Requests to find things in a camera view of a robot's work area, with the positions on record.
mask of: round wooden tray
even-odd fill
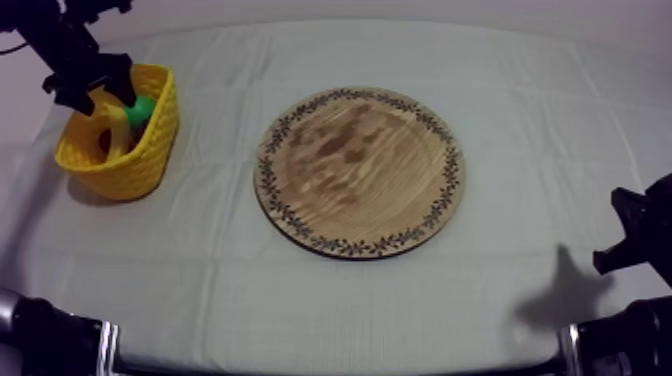
[[[305,248],[376,259],[434,235],[464,190],[444,122],[411,98],[347,87],[282,114],[259,146],[254,183],[268,218]]]

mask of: white tablecloth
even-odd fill
[[[446,24],[310,21],[107,46],[170,66],[181,129],[160,187],[112,205],[61,173],[54,108],[2,211],[2,282],[122,326],[145,364],[311,374],[541,361],[556,329],[667,293],[649,266],[599,278],[609,203],[672,171],[672,66]],[[263,132],[336,86],[395,90],[451,127],[460,207],[427,244],[344,262],[286,240],[252,189]]]

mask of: yellow basket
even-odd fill
[[[122,157],[106,162],[98,139],[109,128],[102,120],[100,105],[87,117],[75,112],[56,147],[59,166],[100,196],[113,200],[142,197],[159,185],[179,126],[173,73],[158,65],[134,65],[131,79],[138,95],[156,101],[154,113],[136,147]],[[95,103],[121,105],[102,89],[90,93]]]

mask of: green object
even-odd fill
[[[138,95],[133,107],[124,106],[124,112],[126,112],[126,117],[128,117],[128,124],[131,126],[131,130],[142,127],[145,121],[152,117],[154,107],[156,107],[154,99],[145,95]]]

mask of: floral border pattern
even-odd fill
[[[324,236],[315,236],[314,231],[304,223],[296,211],[280,200],[280,190],[276,186],[277,177],[273,171],[271,156],[275,154],[287,139],[292,123],[301,121],[306,115],[317,111],[330,101],[338,99],[364,99],[375,100],[389,105],[404,113],[414,113],[416,120],[424,124],[429,131],[439,137],[446,144],[446,160],[443,167],[445,185],[441,188],[439,198],[432,202],[429,213],[423,216],[423,221],[418,226],[407,228],[398,234],[381,237],[375,243],[367,243],[364,240],[351,242],[348,239],[328,239]],[[266,197],[266,210],[279,215],[279,219],[294,231],[294,235],[303,239],[305,245],[312,249],[338,257],[376,258],[384,257],[386,253],[393,252],[403,247],[406,243],[422,240],[426,231],[434,229],[441,221],[444,212],[453,203],[453,197],[460,184],[458,175],[460,172],[461,153],[458,150],[455,139],[450,131],[443,126],[433,115],[423,110],[417,102],[393,98],[386,92],[378,92],[375,89],[335,89],[324,94],[318,94],[308,103],[301,104],[289,115],[277,120],[272,126],[270,140],[264,146],[264,155],[258,158],[259,188]]]

